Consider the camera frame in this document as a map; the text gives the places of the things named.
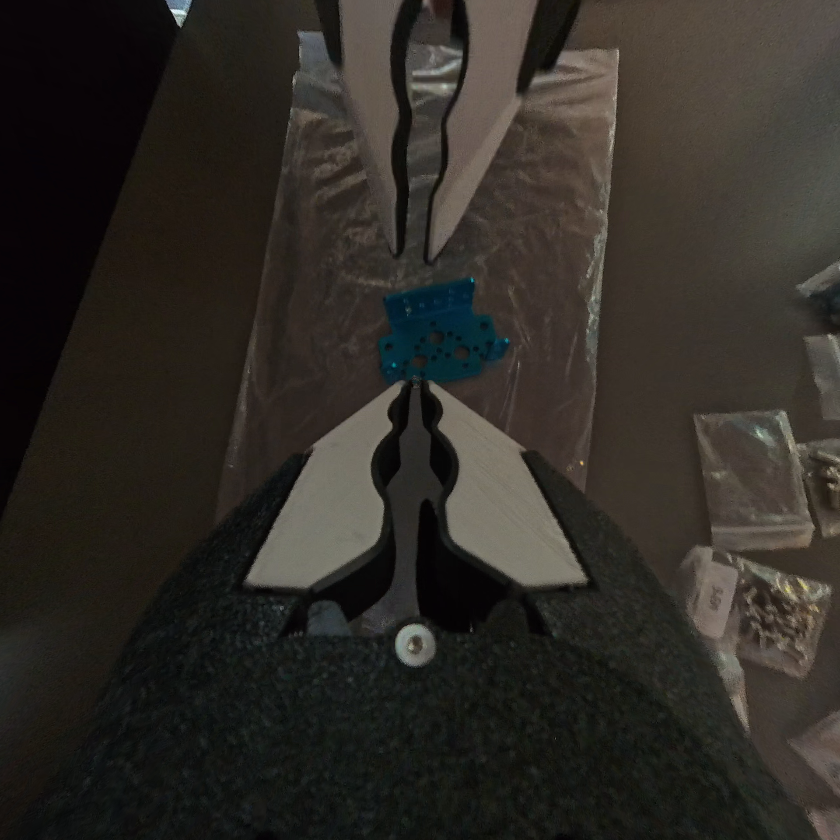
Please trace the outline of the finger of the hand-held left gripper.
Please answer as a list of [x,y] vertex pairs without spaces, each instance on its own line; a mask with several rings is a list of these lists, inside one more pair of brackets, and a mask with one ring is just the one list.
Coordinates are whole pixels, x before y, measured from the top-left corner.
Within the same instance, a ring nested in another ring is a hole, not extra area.
[[411,2],[339,2],[343,96],[394,257],[403,253],[406,236],[406,157],[412,128],[406,52],[411,31]]
[[529,1],[451,2],[451,13],[463,55],[441,124],[441,170],[427,212],[428,264],[451,239],[519,109],[530,33]]

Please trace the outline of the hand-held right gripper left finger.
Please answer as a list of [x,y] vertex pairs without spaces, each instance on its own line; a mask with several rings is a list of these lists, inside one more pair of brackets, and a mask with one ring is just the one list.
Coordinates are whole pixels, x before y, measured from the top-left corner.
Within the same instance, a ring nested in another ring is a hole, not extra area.
[[402,465],[411,387],[395,384],[309,450],[246,577],[281,594],[380,596],[393,577],[387,493]]

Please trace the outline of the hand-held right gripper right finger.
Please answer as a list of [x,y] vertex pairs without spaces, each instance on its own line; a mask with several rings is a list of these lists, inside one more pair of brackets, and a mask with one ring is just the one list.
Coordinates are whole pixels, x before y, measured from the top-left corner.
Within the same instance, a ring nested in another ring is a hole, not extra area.
[[422,384],[421,407],[448,550],[520,591],[587,586],[524,448],[438,384]]

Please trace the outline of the blue perforated metal bracket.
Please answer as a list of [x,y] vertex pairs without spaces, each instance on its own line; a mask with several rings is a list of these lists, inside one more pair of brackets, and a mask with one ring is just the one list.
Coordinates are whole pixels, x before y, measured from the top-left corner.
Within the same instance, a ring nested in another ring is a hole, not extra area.
[[491,316],[474,312],[475,291],[475,279],[465,277],[384,297],[390,332],[378,348],[386,383],[456,382],[506,355],[509,339]]

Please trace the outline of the large clear plastic bag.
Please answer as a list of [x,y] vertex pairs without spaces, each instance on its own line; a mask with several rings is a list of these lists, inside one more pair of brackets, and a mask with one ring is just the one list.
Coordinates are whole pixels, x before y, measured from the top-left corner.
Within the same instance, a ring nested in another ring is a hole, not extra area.
[[412,45],[412,205],[385,245],[338,76],[301,31],[266,257],[217,494],[221,521],[294,453],[381,393],[384,297],[473,277],[505,357],[457,398],[585,488],[595,404],[618,53],[567,50],[531,85],[453,237],[424,264],[425,201],[456,49]]

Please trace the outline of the pile of small screw bags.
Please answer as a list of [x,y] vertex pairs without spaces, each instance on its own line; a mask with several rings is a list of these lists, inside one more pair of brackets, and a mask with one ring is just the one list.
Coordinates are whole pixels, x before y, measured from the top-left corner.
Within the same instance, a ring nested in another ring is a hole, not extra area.
[[689,622],[746,735],[838,838],[838,260],[797,282],[782,408],[694,415],[708,535],[679,567]]

